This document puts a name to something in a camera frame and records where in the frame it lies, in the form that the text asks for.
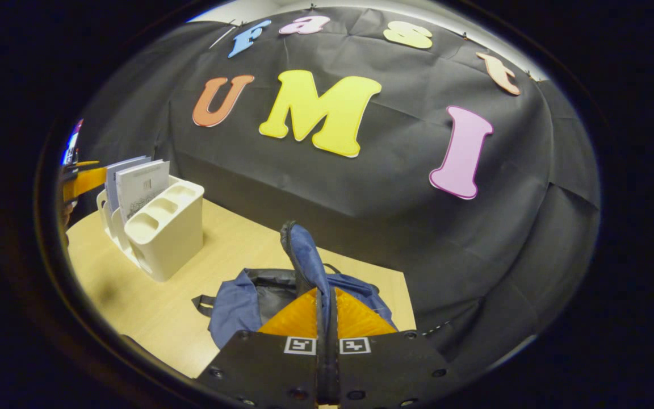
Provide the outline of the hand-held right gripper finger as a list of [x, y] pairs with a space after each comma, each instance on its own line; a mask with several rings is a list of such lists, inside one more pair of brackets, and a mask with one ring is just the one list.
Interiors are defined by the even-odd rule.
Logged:
[[195, 381], [239, 408], [317, 408], [319, 336], [238, 331]]
[[340, 408], [426, 408], [459, 386], [423, 334], [397, 331], [354, 296], [330, 295], [327, 393]]

